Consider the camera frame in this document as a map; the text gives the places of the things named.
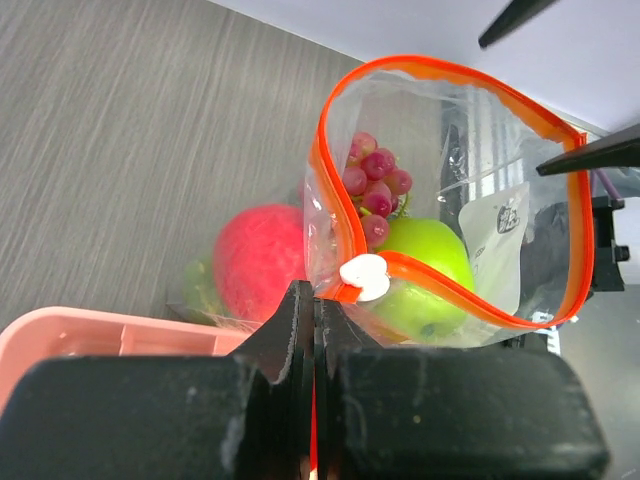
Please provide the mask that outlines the green grape bunch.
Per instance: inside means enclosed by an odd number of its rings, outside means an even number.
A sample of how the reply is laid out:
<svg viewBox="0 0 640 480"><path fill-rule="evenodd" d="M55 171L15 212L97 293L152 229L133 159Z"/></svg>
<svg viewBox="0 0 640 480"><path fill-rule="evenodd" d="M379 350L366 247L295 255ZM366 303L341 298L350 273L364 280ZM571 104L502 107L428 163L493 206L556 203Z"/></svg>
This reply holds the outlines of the green grape bunch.
<svg viewBox="0 0 640 480"><path fill-rule="evenodd" d="M225 310L213 282L211 258L201 257L184 269L182 304L188 321L217 326Z"/></svg>

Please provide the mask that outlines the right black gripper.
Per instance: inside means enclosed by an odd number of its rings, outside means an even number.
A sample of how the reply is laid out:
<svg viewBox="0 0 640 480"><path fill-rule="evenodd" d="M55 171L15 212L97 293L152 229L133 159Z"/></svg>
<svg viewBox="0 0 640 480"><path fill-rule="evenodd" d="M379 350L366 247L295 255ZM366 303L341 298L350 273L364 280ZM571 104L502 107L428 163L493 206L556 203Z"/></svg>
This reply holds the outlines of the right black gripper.
<svg viewBox="0 0 640 480"><path fill-rule="evenodd" d="M558 155L536 167L540 176L567 174L602 168L638 168L640 124L612 133L570 152ZM594 224L594 268L591 292L624 290L618 264L629 260L629 247L618 245L614 213L625 208L622 199L600 196L592 199Z"/></svg>

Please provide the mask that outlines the clear zip top bag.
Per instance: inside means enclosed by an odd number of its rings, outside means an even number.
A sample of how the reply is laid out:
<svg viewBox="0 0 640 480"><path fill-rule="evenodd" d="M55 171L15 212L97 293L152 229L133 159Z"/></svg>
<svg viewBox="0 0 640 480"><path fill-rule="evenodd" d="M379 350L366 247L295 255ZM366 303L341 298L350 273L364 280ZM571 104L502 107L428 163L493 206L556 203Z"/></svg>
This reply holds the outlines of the clear zip top bag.
<svg viewBox="0 0 640 480"><path fill-rule="evenodd" d="M397 251L307 255L302 187L315 137L344 169L357 132L409 172L407 216L426 219L417 258ZM364 64L341 80L301 173L280 172L242 211L286 204L303 215L305 281L385 346L479 347L574 319L594 266L586 173L536 167L584 142L556 115L481 72L420 56Z"/></svg>

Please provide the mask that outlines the purple grape bunch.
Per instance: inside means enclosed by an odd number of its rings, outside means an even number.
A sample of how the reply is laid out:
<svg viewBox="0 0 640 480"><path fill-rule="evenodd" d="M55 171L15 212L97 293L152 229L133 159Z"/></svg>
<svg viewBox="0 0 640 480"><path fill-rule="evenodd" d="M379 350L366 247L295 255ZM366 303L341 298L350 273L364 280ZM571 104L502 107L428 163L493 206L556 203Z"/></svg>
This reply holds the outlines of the purple grape bunch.
<svg viewBox="0 0 640 480"><path fill-rule="evenodd" d="M407 216L413 180L396 156L366 132L354 134L344 169L334 165L326 137L311 148L302 187L304 246L309 257L397 251L415 258L424 250L426 219Z"/></svg>

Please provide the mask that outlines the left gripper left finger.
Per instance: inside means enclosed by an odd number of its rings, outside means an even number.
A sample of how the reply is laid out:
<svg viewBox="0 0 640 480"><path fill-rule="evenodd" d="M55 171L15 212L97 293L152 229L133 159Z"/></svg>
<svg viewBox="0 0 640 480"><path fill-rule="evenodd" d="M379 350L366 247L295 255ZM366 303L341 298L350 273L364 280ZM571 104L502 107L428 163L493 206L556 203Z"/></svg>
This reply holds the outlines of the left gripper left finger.
<svg viewBox="0 0 640 480"><path fill-rule="evenodd" d="M1 406L5 479L310 479L314 296L223 356L36 364Z"/></svg>

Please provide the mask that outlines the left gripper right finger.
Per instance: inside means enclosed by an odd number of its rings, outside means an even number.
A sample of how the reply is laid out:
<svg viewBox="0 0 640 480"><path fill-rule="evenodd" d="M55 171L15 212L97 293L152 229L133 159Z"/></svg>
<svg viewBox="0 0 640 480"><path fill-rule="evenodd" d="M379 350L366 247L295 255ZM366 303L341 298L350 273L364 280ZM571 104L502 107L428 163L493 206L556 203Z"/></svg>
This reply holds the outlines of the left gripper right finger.
<svg viewBox="0 0 640 480"><path fill-rule="evenodd" d="M600 479L611 453L583 386L542 350L384 347L314 305L321 479Z"/></svg>

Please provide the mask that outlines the red pepper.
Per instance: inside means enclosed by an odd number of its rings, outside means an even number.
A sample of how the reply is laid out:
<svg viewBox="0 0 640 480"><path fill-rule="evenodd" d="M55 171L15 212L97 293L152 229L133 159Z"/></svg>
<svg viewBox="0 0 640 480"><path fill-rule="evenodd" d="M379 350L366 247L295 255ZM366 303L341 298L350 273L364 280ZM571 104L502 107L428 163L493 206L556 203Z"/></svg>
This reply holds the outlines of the red pepper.
<svg viewBox="0 0 640 480"><path fill-rule="evenodd" d="M212 271L232 317L265 322L290 283L306 278L302 211L267 204L237 214L214 243Z"/></svg>

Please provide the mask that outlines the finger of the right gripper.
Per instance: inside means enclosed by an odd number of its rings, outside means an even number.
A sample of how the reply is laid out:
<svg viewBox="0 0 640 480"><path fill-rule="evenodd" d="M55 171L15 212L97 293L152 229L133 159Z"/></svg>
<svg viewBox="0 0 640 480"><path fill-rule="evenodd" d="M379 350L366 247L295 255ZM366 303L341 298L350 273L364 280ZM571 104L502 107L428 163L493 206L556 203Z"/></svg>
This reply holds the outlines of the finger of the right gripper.
<svg viewBox="0 0 640 480"><path fill-rule="evenodd" d="M479 36L479 47L487 49L555 3L556 0L512 0Z"/></svg>

